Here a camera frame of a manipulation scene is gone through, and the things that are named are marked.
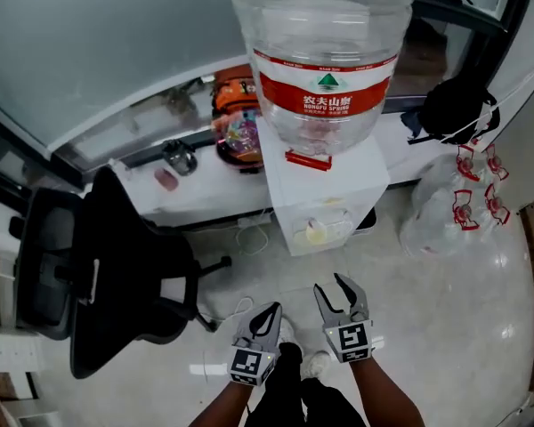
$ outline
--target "white cable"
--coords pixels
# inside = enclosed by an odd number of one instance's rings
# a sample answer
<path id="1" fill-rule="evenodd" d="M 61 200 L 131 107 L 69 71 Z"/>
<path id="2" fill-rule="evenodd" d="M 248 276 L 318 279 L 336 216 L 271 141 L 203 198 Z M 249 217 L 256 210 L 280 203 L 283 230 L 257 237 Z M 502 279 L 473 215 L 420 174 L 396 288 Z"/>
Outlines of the white cable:
<path id="1" fill-rule="evenodd" d="M 513 411 L 511 411 L 510 413 L 508 413 L 508 415 L 506 415 L 505 417 L 503 417 L 502 421 L 500 421 L 497 425 L 495 425 L 495 427 L 500 427 L 506 420 L 508 420 L 508 418 L 512 415 L 519 415 L 520 413 L 522 413 L 522 411 L 524 411 L 526 408 L 533 408 L 534 407 L 534 403 L 530 403 L 530 398 L 534 395 L 534 392 L 528 392 L 528 397 L 526 398 L 526 400 L 524 401 L 524 403 L 522 403 L 522 405 L 520 405 L 519 407 L 517 407 L 516 409 L 514 409 Z"/>
<path id="2" fill-rule="evenodd" d="M 243 301 L 249 301 L 249 307 L 247 307 L 246 309 L 244 310 L 241 310 L 239 311 L 239 307 L 241 307 L 241 304 L 243 303 Z M 253 306 L 254 306 L 254 301 L 253 301 L 253 298 L 252 297 L 249 297 L 249 296 L 246 296 L 246 297 L 242 297 L 241 299 L 239 299 L 239 302 L 238 302 L 238 306 L 235 308 L 235 310 L 233 311 L 233 313 L 231 313 L 228 317 L 226 318 L 214 318 L 212 317 L 211 315 L 208 315 L 207 313 L 202 313 L 200 312 L 200 314 L 202 316 L 205 316 L 205 317 L 208 317 L 210 319 L 212 319 L 213 321 L 220 321 L 220 325 L 217 327 L 217 329 L 215 329 L 215 333 L 217 334 L 218 331 L 220 330 L 220 328 L 222 327 L 223 323 L 225 323 L 226 321 L 228 321 L 229 319 L 232 319 L 232 318 L 235 318 L 239 315 L 244 315 L 245 313 L 247 313 L 248 311 L 252 310 L 253 309 Z M 202 368 L 204 370 L 204 378 L 206 380 L 206 384 L 207 384 L 207 372 L 206 372 L 206 348 L 202 350 Z"/>
<path id="3" fill-rule="evenodd" d="M 259 230 L 259 232 L 263 235 L 263 238 L 265 239 L 265 242 L 263 243 L 263 245 L 255 250 L 254 252 L 246 252 L 244 249 L 243 249 L 243 246 L 241 245 L 241 243 L 239 242 L 239 235 L 245 231 L 245 230 L 248 230 L 249 228 L 257 228 L 257 230 Z M 240 251 L 242 254 L 245 254 L 247 256 L 254 256 L 255 254 L 259 254 L 260 252 L 262 252 L 265 248 L 267 248 L 267 246 L 269 245 L 269 236 L 267 236 L 267 233 L 261 229 L 261 226 L 258 225 L 258 224 L 255 224 L 253 226 L 250 226 L 249 228 L 242 228 L 241 230 L 238 231 L 238 233 L 235 235 L 235 241 L 238 243 L 238 246 L 240 248 Z"/>
<path id="4" fill-rule="evenodd" d="M 259 214 L 259 217 L 257 218 L 257 221 L 252 224 L 251 226 L 248 226 L 246 228 L 240 228 L 239 225 L 233 225 L 233 226 L 226 226 L 224 228 L 206 228 L 204 230 L 196 230 L 196 231 L 184 231 L 186 234 L 200 234 L 202 232 L 214 232 L 214 231 L 225 231 L 225 230 L 234 230 L 234 229 L 239 229 L 239 231 L 236 233 L 235 235 L 235 241 L 238 243 L 238 247 L 239 247 L 239 251 L 246 255 L 246 256 L 254 256 L 256 254 L 259 254 L 260 252 L 262 252 L 265 248 L 267 248 L 267 246 L 269 246 L 269 236 L 267 235 L 267 233 L 261 228 L 261 225 L 259 224 L 261 222 L 261 219 L 262 217 L 265 215 L 265 211 L 267 210 L 267 207 L 265 207 L 261 213 Z M 249 229 L 255 229 L 257 228 L 257 230 L 260 232 L 260 234 L 263 236 L 263 238 L 265 239 L 265 241 L 263 242 L 263 244 L 261 245 L 260 248 L 258 248 L 257 250 L 254 250 L 253 252 L 246 252 L 244 249 L 243 249 L 243 245 L 241 245 L 241 242 L 239 242 L 239 236 L 241 235 L 241 233 L 245 230 L 249 230 Z"/>
<path id="5" fill-rule="evenodd" d="M 3 274 L 3 273 L 0 273 L 0 277 L 6 278 L 7 280 L 15 280 L 16 279 L 16 277 L 14 277 L 13 275 Z"/>
<path id="6" fill-rule="evenodd" d="M 449 136 L 445 136 L 442 140 L 440 140 L 440 142 L 445 142 L 447 139 L 451 139 L 453 136 L 455 136 L 456 134 L 459 134 L 461 133 L 462 131 L 466 130 L 469 126 L 471 125 L 474 125 L 476 124 L 479 120 L 481 120 L 482 118 L 486 117 L 486 116 L 492 116 L 492 111 L 495 110 L 498 106 L 500 106 L 502 103 L 504 103 L 506 100 L 508 100 L 510 97 L 512 97 L 513 95 L 515 95 L 517 92 L 519 92 L 532 78 L 534 77 L 534 70 L 531 71 L 527 76 L 524 77 L 524 79 L 505 97 L 503 98 L 501 101 L 499 101 L 497 104 L 495 104 L 494 106 L 491 106 L 489 108 L 489 112 L 485 112 L 484 114 L 482 114 L 479 118 L 475 118 L 473 122 L 471 122 L 470 124 L 464 126 L 463 128 L 455 131 L 453 134 L 450 134 Z"/>

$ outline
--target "green logo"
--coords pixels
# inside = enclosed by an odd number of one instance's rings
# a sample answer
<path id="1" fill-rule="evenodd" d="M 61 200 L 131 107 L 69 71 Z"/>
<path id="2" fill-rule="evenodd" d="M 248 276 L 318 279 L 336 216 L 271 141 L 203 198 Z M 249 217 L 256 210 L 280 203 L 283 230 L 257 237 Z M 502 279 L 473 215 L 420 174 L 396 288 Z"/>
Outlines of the green logo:
<path id="1" fill-rule="evenodd" d="M 330 92 L 338 87 L 338 83 L 334 77 L 328 73 L 319 81 L 319 86 L 325 92 Z"/>

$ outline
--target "red label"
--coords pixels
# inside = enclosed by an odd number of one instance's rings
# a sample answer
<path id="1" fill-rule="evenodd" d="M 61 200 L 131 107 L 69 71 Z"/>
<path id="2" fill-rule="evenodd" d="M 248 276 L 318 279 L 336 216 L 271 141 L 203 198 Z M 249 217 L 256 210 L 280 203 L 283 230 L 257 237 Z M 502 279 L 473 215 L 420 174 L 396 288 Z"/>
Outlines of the red label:
<path id="1" fill-rule="evenodd" d="M 294 61 L 288 61 L 288 60 L 282 60 L 277 59 L 276 57 L 270 57 L 269 55 L 265 55 L 263 52 L 259 52 L 256 49 L 254 49 L 254 52 L 259 55 L 259 57 L 262 57 L 272 63 L 278 63 L 279 65 L 285 65 L 287 67 L 291 68 L 300 68 L 300 69 L 308 69 L 310 71 L 330 71 L 330 72 L 336 72 L 336 73 L 351 73 L 353 71 L 365 71 L 367 69 L 373 69 L 382 67 L 383 65 L 387 65 L 388 63 L 391 63 L 395 60 L 397 55 L 394 55 L 393 57 L 390 57 L 389 59 L 378 61 L 376 63 L 372 63 L 370 65 L 360 65 L 358 67 L 320 67 L 318 65 L 307 65 L 306 63 L 296 63 Z"/>
<path id="2" fill-rule="evenodd" d="M 294 85 L 273 81 L 263 73 L 259 77 L 267 100 L 296 114 L 314 117 L 348 117 L 366 112 L 384 99 L 390 83 L 390 78 L 387 77 L 363 90 L 316 94 Z"/>

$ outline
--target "large plastic water jug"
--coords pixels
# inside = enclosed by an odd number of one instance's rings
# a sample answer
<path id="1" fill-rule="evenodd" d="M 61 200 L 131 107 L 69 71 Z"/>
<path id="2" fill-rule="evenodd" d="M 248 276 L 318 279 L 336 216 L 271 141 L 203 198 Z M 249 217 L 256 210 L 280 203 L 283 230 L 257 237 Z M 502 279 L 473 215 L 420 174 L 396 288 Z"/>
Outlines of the large plastic water jug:
<path id="1" fill-rule="evenodd" d="M 413 0 L 233 0 L 265 118 L 308 155 L 366 139 Z"/>

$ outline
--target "water bottle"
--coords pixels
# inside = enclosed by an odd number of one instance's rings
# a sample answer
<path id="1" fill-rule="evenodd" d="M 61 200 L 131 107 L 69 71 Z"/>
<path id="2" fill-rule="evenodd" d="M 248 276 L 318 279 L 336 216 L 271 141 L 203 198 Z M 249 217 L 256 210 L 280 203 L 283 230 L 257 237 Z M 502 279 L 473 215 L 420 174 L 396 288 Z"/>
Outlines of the water bottle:
<path id="1" fill-rule="evenodd" d="M 498 191 L 501 181 L 507 177 L 508 171 L 502 166 L 494 144 L 488 146 L 484 153 L 461 145 L 456 156 L 443 155 L 433 162 L 412 191 L 411 204 L 418 210 L 438 189 L 482 189 L 480 196 L 483 197 L 489 185 L 492 184 Z"/>
<path id="2" fill-rule="evenodd" d="M 437 189 L 402 225 L 400 243 L 413 258 L 449 256 L 476 239 L 477 210 L 471 207 L 473 192 Z"/>
<path id="3" fill-rule="evenodd" d="M 504 227 L 510 220 L 510 210 L 497 195 L 496 184 L 491 183 L 486 189 L 473 190 L 471 208 L 479 223 L 476 240 L 485 242 L 496 227 Z"/>
<path id="4" fill-rule="evenodd" d="M 333 155 L 369 136 L 413 0 L 233 0 L 263 115 L 292 149 Z"/>

